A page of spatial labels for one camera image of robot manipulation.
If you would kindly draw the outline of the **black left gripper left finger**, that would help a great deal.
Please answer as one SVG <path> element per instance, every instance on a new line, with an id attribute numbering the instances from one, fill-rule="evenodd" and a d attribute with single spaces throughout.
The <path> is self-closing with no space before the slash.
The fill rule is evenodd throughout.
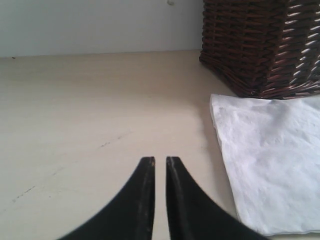
<path id="1" fill-rule="evenodd" d="M 142 157 L 122 189 L 62 240 L 150 240 L 155 215 L 155 158 Z"/>

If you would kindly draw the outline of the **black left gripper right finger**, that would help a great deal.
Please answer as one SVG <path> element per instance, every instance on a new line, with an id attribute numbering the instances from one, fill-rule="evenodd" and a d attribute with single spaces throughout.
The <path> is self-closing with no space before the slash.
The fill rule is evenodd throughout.
<path id="1" fill-rule="evenodd" d="M 220 208 L 177 156 L 166 158 L 166 210 L 172 240 L 263 240 Z"/>

